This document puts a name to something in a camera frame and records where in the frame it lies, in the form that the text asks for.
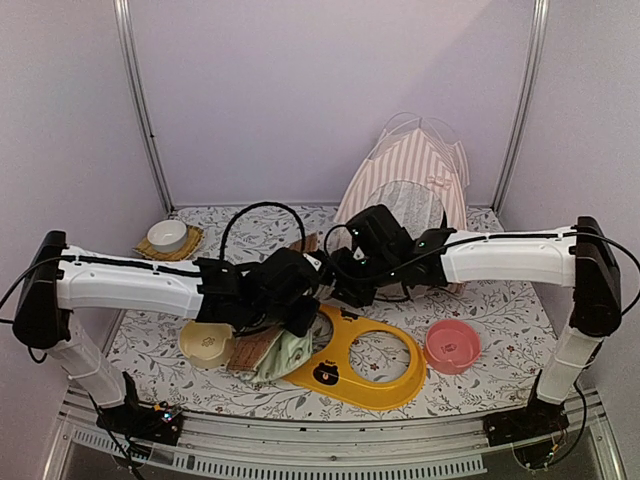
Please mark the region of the brown checkered mat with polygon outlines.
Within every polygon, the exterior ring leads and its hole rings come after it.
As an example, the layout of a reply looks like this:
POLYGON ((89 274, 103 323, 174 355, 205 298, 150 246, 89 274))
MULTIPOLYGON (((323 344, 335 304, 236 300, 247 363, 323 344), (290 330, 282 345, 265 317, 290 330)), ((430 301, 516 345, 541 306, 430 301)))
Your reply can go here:
POLYGON ((315 298, 317 272, 304 259, 317 246, 317 235, 302 237, 280 248, 242 278, 242 305, 256 315, 236 337, 226 369, 253 384, 280 379, 312 355, 312 334, 298 338, 284 329, 287 311, 302 297, 315 298))

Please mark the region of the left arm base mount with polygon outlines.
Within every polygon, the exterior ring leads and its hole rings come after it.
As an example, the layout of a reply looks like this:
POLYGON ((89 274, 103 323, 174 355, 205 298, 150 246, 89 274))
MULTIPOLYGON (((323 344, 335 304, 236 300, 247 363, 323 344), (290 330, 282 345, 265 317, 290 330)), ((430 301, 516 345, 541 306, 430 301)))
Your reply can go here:
POLYGON ((110 408, 99 407, 96 425, 126 438, 176 446, 183 427, 182 408, 166 401, 153 406, 143 405, 134 380, 126 372, 123 377, 126 387, 124 403, 110 408))

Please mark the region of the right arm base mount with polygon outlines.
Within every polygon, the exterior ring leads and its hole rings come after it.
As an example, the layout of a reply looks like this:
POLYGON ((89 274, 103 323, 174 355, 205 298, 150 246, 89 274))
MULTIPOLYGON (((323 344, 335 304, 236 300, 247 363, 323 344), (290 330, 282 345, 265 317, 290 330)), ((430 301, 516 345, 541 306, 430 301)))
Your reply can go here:
POLYGON ((552 404, 533 395, 526 406, 483 417, 490 446, 505 445, 550 435, 569 426, 564 403, 552 404))

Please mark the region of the pink striped pet tent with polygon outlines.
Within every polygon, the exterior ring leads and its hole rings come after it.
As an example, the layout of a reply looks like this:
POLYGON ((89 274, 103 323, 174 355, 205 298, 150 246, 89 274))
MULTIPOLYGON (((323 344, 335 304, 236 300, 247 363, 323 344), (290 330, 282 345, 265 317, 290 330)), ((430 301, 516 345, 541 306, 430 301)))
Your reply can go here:
POLYGON ((467 227, 466 192, 449 152, 420 128, 371 151, 345 191, 339 230, 328 242, 339 278, 375 290, 447 286, 438 249, 467 227))

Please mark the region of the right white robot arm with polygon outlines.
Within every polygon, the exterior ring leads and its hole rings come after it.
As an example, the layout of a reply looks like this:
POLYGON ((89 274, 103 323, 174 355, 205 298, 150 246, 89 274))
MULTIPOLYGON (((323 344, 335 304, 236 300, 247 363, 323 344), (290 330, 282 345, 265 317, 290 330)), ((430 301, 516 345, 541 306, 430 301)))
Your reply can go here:
POLYGON ((378 289, 446 286, 474 281, 526 281, 570 288, 573 306, 554 353, 541 370, 533 401, 517 415, 517 427, 537 436, 556 417, 603 340, 621 325, 621 272, 614 251, 629 250, 607 238, 598 222, 581 216, 569 227, 531 232, 485 233, 429 229, 413 239, 384 205, 369 207, 343 224, 348 247, 325 253, 333 295, 354 307, 372 303, 378 289))

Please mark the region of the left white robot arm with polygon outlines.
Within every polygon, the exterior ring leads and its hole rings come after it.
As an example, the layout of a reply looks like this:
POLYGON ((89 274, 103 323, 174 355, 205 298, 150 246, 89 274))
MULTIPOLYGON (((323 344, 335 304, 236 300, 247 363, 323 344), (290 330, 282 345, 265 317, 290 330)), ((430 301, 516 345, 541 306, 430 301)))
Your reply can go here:
POLYGON ((19 300, 10 323, 25 346, 56 359, 95 403, 128 434, 148 426, 132 381, 73 322, 82 308, 141 310, 226 324, 232 332, 266 319, 303 336, 319 308, 315 295, 324 262, 303 246, 280 248, 262 262, 233 264, 216 258, 167 262, 103 256, 50 231, 30 266, 2 295, 19 300))

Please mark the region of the white tent pole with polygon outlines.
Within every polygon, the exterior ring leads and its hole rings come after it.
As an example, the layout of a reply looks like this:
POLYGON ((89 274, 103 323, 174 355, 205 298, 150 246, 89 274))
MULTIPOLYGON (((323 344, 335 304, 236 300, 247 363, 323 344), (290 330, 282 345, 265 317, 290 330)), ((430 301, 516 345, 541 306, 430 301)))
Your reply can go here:
POLYGON ((412 112, 399 112, 393 115, 381 129, 378 143, 371 154, 381 153, 385 148, 415 129, 422 129, 435 143, 442 145, 450 154, 462 191, 466 192, 471 183, 469 162, 466 150, 458 133, 445 121, 436 117, 423 117, 412 112))

